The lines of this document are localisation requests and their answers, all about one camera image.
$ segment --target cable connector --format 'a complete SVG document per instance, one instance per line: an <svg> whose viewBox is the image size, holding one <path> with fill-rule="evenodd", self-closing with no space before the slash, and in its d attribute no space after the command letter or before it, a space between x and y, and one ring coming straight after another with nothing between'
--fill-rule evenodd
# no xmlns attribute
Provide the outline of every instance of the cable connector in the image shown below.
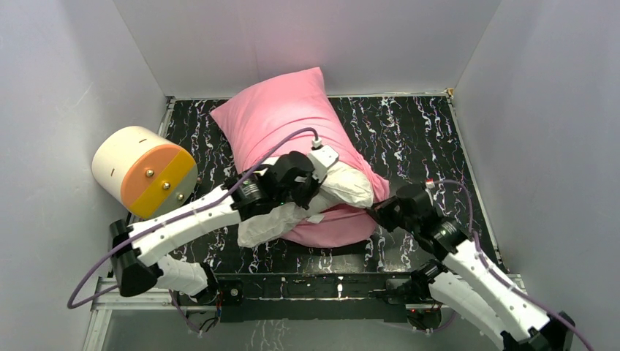
<svg viewBox="0 0 620 351"><path fill-rule="evenodd" d="M323 147L323 139L318 137L317 139L312 139L312 150L318 150Z"/></svg>

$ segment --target pink fabric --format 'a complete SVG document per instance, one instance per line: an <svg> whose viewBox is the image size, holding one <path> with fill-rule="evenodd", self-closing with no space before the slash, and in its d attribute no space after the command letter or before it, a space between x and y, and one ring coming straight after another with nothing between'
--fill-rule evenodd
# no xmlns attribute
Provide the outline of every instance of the pink fabric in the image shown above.
<svg viewBox="0 0 620 351"><path fill-rule="evenodd" d="M375 202L389 196L388 181L375 174L355 150L325 94L320 68L280 75L255 84L211 112L232 147L237 171L250 168L292 132L313 127L340 161L361 171L372 184ZM293 138L274 156L310 150L312 133ZM370 237L376 224L359 208L338 205L319 224L301 222L284 238L311 247L338 247Z"/></svg>

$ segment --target black marble surface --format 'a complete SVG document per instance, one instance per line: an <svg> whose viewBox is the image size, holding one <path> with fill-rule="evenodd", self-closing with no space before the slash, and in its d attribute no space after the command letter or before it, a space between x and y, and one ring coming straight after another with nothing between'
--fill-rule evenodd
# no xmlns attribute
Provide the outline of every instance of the black marble surface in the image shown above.
<svg viewBox="0 0 620 351"><path fill-rule="evenodd" d="M391 183L432 179L463 181L475 194L446 97L330 98L347 134L377 174ZM184 100L174 104L166 138L184 147L198 164L200 197L235 174L230 144L209 112L225 100ZM435 200L448 216L466 224L464 196L439 187ZM478 199L474 229L495 260ZM378 227L367 241L335 249L312 249L282 239L253 249L237 245L237 228L226 227L175 250L187 262L209 262L216 273L377 273L418 268L431 256L409 233Z"/></svg>

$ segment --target white wall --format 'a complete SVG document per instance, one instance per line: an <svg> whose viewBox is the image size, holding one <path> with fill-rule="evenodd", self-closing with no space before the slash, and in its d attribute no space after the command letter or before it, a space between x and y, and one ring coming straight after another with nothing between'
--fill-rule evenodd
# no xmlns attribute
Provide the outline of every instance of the white wall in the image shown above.
<svg viewBox="0 0 620 351"><path fill-rule="evenodd" d="M597 350L619 345L618 18L617 1L504 0L455 92L503 258Z"/></svg>
<svg viewBox="0 0 620 351"><path fill-rule="evenodd" d="M330 94L438 91L499 0L114 0L166 95L231 97L321 66Z"/></svg>
<svg viewBox="0 0 620 351"><path fill-rule="evenodd" d="M165 98L113 2L80 0L0 4L0 94L0 349L81 350L90 312L65 303L126 215L91 159Z"/></svg>

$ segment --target yellow stripe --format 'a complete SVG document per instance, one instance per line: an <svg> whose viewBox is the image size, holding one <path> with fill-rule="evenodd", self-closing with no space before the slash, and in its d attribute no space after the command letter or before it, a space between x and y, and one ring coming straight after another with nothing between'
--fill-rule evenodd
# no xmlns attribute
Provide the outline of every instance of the yellow stripe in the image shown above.
<svg viewBox="0 0 620 351"><path fill-rule="evenodd" d="M148 218L167 197L174 194L174 189L195 164L196 162L189 152L184 149L180 150L168 166L153 180L153 183L130 205L129 210L136 216ZM166 182L170 183L168 190L163 188L163 184Z"/></svg>

